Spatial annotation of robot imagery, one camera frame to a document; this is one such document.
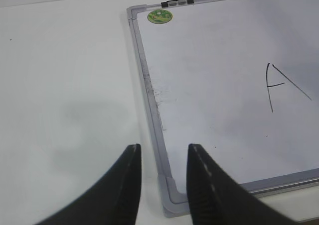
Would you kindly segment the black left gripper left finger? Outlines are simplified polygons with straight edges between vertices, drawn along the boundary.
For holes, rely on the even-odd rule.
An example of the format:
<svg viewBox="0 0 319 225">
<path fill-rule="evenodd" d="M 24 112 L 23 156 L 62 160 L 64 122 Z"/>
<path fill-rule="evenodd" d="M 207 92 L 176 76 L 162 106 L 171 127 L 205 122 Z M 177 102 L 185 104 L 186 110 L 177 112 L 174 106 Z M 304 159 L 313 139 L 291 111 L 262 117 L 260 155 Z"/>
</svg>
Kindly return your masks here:
<svg viewBox="0 0 319 225">
<path fill-rule="evenodd" d="M 41 225 L 134 225 L 141 197 L 141 146 L 126 147 L 83 195 Z"/>
</svg>

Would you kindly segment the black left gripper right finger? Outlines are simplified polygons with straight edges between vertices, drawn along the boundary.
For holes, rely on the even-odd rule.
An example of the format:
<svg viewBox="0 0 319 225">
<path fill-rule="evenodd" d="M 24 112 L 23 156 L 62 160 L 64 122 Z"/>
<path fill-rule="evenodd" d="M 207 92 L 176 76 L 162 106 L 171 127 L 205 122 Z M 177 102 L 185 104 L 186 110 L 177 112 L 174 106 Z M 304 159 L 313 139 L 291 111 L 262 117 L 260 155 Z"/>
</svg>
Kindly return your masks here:
<svg viewBox="0 0 319 225">
<path fill-rule="evenodd" d="M 187 199 L 194 225 L 294 225 L 237 184 L 200 144 L 187 152 Z"/>
</svg>

